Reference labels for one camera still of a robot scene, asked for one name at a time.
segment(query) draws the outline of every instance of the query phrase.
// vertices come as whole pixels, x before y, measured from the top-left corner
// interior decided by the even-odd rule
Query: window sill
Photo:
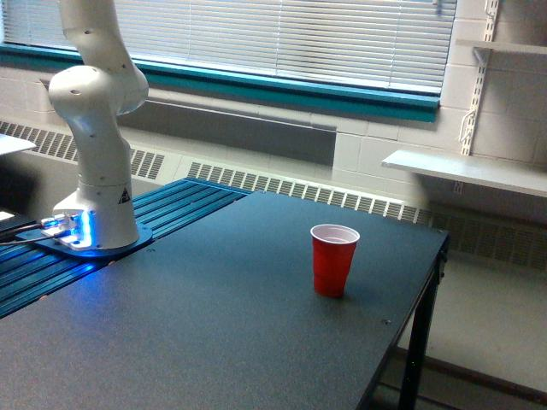
[[[65,69],[81,63],[78,53],[13,44],[0,44],[0,63],[36,69]],[[326,85],[290,79],[134,60],[151,85],[244,98],[287,108],[327,111],[434,122],[439,97]]]

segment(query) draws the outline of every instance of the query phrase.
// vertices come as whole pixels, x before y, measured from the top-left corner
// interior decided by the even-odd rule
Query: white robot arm
[[[114,0],[60,0],[62,26],[84,60],[50,82],[50,100],[78,147],[78,189],[54,207],[76,215],[74,234],[60,241],[74,250],[115,249],[134,243],[130,149],[116,116],[148,96],[120,35]],[[44,233],[55,235],[58,227]]]

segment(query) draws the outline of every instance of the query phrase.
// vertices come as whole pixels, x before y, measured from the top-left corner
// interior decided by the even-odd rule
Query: wall shelf
[[[25,151],[35,148],[36,145],[25,139],[9,137],[0,134],[0,155],[11,154],[13,152]]]
[[[430,149],[400,149],[385,158],[382,166],[430,177],[547,197],[547,169],[509,161]]]
[[[493,50],[511,54],[547,56],[547,47],[541,45],[501,43],[496,41],[456,40],[457,45],[466,45],[479,50]]]

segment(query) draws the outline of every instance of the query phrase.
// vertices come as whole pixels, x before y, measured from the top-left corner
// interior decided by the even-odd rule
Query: red plastic cup
[[[314,288],[327,297],[342,297],[359,232],[342,225],[311,228],[314,246]]]

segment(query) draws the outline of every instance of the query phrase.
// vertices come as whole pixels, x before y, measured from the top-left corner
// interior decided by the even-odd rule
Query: window blinds
[[[456,0],[116,0],[133,57],[438,94]],[[53,0],[2,0],[4,41],[69,48]]]

